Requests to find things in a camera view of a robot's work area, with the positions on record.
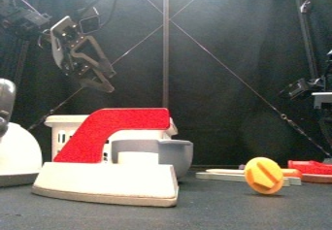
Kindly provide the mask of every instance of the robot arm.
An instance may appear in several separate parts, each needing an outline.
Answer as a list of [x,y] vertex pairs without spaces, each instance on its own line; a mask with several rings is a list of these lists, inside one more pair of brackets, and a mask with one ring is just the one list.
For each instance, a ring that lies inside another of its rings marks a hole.
[[67,16],[51,28],[53,54],[57,64],[67,76],[82,86],[112,92],[114,87],[108,79],[116,72],[105,52],[93,36],[86,36],[77,23]]
[[51,28],[51,35],[46,31],[50,24],[50,16],[42,15],[25,1],[19,7],[11,0],[0,0],[0,27],[19,38],[30,40],[39,36],[53,44],[53,55],[59,68],[66,75],[97,90],[112,92],[109,79],[116,75],[112,64],[106,58],[98,41],[89,33],[98,31],[109,22],[114,13],[117,0],[113,0],[109,18],[101,21],[97,5],[102,0],[94,0],[89,6],[81,10],[74,22],[66,16]]

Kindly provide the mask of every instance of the gray tabletop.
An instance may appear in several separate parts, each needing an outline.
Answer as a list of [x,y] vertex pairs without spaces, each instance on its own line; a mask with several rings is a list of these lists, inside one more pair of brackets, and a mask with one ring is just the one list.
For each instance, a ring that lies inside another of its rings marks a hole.
[[180,181],[174,208],[66,201],[0,188],[0,229],[332,229],[332,184],[304,183],[257,194],[245,182]]

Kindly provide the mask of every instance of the yellow round object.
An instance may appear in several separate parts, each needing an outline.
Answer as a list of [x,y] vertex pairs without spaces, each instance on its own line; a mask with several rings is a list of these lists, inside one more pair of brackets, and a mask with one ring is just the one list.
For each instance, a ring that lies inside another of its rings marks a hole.
[[261,194],[276,193],[284,185],[282,168],[270,158],[253,158],[245,165],[244,174],[249,186]]

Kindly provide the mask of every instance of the red plastic piece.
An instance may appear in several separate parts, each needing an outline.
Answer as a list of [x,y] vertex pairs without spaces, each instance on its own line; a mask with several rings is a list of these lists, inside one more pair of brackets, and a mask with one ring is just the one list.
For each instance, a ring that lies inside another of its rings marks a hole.
[[101,163],[105,142],[120,130],[165,130],[170,127],[168,109],[102,109],[83,121],[55,157],[55,162]]
[[288,168],[298,169],[303,174],[332,175],[332,165],[316,161],[288,161]]

